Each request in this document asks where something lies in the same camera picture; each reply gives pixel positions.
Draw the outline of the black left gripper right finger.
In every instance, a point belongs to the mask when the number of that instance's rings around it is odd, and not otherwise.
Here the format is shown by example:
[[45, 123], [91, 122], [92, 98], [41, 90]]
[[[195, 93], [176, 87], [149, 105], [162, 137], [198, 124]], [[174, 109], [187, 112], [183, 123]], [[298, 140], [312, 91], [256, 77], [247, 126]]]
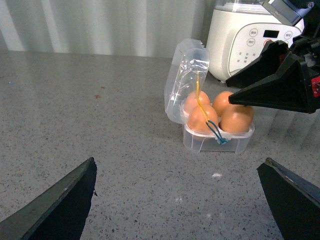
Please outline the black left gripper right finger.
[[285, 240], [318, 240], [320, 188], [270, 157], [257, 171], [282, 237]]

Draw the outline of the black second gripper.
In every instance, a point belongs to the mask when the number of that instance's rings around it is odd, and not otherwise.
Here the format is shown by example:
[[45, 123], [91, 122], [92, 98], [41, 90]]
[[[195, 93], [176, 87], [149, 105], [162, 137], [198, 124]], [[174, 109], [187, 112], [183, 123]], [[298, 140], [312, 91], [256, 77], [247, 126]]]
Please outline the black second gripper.
[[318, 0], [263, 0], [260, 3], [282, 24], [304, 22], [291, 47], [268, 40], [260, 55], [228, 78], [239, 88], [229, 97], [234, 105], [314, 113], [320, 107], [320, 2]]

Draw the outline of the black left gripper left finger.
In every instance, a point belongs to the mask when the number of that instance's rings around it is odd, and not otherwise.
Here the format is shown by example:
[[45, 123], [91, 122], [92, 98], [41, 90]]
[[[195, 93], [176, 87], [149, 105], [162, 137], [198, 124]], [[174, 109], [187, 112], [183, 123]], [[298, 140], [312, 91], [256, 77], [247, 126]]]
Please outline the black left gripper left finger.
[[2, 240], [79, 240], [95, 192], [97, 165], [88, 158], [0, 223]]

